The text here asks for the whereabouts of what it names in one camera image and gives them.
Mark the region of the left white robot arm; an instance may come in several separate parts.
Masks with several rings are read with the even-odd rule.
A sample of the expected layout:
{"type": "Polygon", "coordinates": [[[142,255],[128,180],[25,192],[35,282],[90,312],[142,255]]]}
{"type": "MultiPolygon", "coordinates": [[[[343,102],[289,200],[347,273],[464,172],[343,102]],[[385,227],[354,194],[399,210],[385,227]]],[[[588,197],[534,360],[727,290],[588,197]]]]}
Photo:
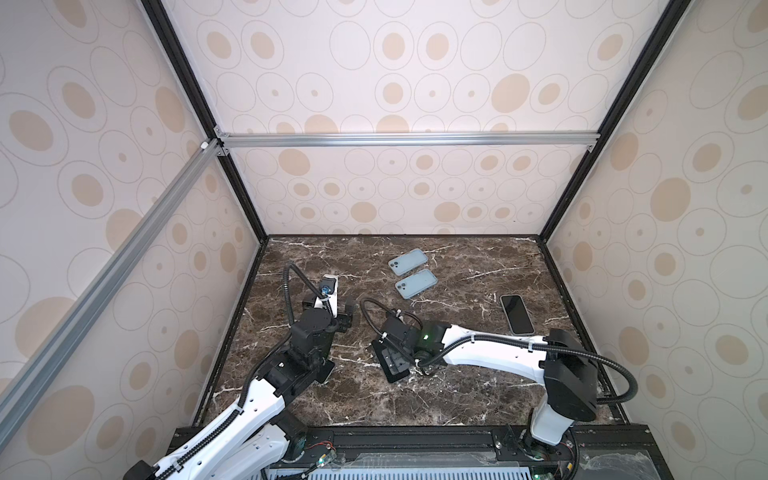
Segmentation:
{"type": "Polygon", "coordinates": [[[279,461],[295,439],[276,418],[314,383],[327,381],[337,333],[352,324],[355,306],[344,299],[336,310],[329,300],[304,310],[289,334],[248,374],[238,398],[176,450],[150,465],[140,460],[125,479],[241,479],[279,461]]]}

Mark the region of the pink phone black screen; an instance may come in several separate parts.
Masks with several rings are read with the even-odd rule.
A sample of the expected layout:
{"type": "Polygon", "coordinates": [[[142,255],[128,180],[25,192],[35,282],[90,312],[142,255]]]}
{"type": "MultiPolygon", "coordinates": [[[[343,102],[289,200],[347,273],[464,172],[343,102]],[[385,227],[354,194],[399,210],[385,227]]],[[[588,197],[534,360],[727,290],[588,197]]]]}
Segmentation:
{"type": "Polygon", "coordinates": [[[520,295],[502,295],[500,304],[513,335],[532,336],[535,334],[530,314],[520,295]]]}

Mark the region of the dark blue phone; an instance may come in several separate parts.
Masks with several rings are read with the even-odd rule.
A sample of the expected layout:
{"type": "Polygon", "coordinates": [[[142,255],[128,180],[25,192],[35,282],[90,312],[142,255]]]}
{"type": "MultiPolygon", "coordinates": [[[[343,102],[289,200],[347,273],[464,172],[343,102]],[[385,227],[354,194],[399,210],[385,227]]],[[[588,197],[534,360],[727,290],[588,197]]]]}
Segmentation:
{"type": "Polygon", "coordinates": [[[318,368],[315,380],[318,384],[325,384],[331,373],[335,368],[335,363],[332,360],[325,360],[324,363],[318,368]]]}

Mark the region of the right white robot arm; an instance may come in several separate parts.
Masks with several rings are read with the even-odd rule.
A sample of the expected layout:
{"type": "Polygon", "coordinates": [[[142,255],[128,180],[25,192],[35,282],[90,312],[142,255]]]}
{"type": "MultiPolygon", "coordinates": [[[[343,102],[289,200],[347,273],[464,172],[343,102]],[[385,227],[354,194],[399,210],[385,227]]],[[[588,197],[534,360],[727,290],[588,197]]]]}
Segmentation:
{"type": "Polygon", "coordinates": [[[408,325],[389,313],[371,343],[391,383],[412,368],[469,365],[512,373],[541,385],[545,393],[526,427],[527,444],[558,445],[576,422],[597,417],[597,361],[565,330],[515,337],[477,332],[445,322],[408,325]]]}

